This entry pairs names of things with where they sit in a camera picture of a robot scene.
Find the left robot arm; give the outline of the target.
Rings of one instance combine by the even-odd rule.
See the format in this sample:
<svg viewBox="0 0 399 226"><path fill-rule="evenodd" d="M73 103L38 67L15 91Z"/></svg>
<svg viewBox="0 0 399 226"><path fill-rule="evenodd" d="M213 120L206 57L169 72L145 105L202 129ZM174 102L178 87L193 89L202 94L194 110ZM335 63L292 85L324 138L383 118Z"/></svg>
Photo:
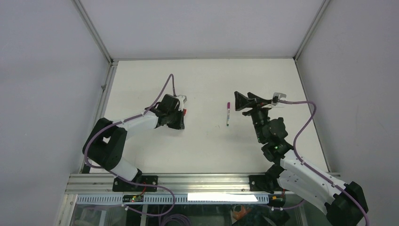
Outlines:
<svg viewBox="0 0 399 226"><path fill-rule="evenodd" d="M123 185L129 191L138 190L142 184L142 171L123 157L125 142L138 133L162 126L183 130L186 101L184 95L166 94L160 102L136 116L121 121L99 119L83 146L84 156L123 179Z"/></svg>

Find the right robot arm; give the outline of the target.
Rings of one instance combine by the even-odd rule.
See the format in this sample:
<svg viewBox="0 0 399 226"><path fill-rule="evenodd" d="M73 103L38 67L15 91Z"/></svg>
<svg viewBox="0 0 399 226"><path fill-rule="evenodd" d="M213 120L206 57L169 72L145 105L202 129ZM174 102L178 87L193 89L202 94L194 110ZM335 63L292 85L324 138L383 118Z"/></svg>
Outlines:
<svg viewBox="0 0 399 226"><path fill-rule="evenodd" d="M262 190L273 193L282 188L294 192L323 212L333 226L356 226L361 220L370 225L362 187L354 181L346 183L321 171L298 153L298 137L312 121L317 109L314 102L287 101L282 93L264 99L251 92L243 95L235 91L234 97L235 110L251 117L257 141L263 145L263 155L273 163L265 173ZM310 118L294 137L293 144L286 141L288 132L284 119L268 116L269 110L277 104L313 106Z"/></svg>

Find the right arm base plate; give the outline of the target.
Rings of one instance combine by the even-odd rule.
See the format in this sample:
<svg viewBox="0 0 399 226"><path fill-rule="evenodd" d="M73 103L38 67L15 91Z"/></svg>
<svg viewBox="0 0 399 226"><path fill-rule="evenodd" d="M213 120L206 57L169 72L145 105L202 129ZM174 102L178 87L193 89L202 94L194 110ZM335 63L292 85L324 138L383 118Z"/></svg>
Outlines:
<svg viewBox="0 0 399 226"><path fill-rule="evenodd" d="M249 175L250 191L253 192L267 192L273 194L274 192L282 191L282 188L277 183L276 178L269 175Z"/></svg>

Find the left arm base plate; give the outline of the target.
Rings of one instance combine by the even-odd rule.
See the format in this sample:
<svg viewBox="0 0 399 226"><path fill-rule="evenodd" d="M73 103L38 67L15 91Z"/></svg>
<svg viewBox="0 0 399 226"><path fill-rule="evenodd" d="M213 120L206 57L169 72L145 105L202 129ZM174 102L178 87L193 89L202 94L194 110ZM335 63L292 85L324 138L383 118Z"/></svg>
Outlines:
<svg viewBox="0 0 399 226"><path fill-rule="evenodd" d="M147 186L137 186L132 185L131 183L125 182L120 178L115 178L112 191L113 192L142 192L145 190L146 192L156 192L156 187L151 187L151 185L155 186L158 184L158 176L141 176L136 183L145 184Z"/></svg>

